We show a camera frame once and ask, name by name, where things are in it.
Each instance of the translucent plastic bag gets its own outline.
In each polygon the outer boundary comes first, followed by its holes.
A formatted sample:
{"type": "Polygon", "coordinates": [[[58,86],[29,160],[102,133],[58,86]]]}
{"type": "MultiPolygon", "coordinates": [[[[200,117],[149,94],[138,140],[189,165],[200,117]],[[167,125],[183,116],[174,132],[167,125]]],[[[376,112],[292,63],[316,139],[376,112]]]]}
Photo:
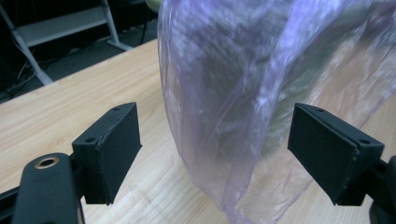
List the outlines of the translucent plastic bag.
{"type": "Polygon", "coordinates": [[[232,223],[274,223],[311,178],[294,103],[361,127],[396,90],[395,1],[164,0],[163,98],[191,180],[232,223]]]}

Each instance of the object inside plastic bag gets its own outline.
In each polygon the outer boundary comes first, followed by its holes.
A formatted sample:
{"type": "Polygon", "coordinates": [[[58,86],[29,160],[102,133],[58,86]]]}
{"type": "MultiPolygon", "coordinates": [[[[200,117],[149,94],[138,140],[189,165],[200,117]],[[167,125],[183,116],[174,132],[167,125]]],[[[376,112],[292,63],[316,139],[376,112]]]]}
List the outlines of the object inside plastic bag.
{"type": "Polygon", "coordinates": [[[286,150],[295,103],[356,127],[396,90],[396,3],[164,0],[163,98],[193,183],[231,223],[275,223],[311,177],[286,150]]]}

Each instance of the purple plastic bag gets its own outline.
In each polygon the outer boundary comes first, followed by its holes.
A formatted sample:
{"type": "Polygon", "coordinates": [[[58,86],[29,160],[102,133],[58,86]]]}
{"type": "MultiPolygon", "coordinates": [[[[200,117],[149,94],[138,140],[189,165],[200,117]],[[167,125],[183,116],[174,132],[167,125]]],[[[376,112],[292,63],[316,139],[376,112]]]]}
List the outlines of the purple plastic bag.
{"type": "Polygon", "coordinates": [[[191,180],[232,223],[274,223],[311,178],[294,103],[357,127],[396,89],[395,1],[164,0],[163,98],[191,180]]]}

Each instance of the table surface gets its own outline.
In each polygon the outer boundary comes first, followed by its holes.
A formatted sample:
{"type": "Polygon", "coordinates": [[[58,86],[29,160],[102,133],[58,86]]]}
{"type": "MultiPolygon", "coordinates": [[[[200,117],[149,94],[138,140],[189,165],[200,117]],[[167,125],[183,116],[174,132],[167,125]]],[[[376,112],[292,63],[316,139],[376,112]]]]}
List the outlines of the table surface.
{"type": "MultiPolygon", "coordinates": [[[[85,205],[87,223],[227,223],[190,181],[170,134],[160,82],[157,41],[0,105],[0,192],[19,185],[29,161],[71,143],[113,106],[137,102],[142,149],[110,206],[85,205]]],[[[396,154],[396,94],[363,127],[396,154]]],[[[362,207],[333,206],[316,183],[279,223],[370,223],[362,207]]]]}

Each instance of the plastic bag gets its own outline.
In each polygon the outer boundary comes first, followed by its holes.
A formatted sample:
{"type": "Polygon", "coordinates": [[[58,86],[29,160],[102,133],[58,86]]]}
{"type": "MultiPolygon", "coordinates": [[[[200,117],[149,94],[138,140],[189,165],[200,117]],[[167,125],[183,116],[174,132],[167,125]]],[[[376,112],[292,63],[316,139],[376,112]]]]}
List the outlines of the plastic bag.
{"type": "Polygon", "coordinates": [[[395,1],[164,0],[163,98],[193,183],[231,223],[274,223],[311,182],[294,103],[361,127],[396,90],[395,1]]]}

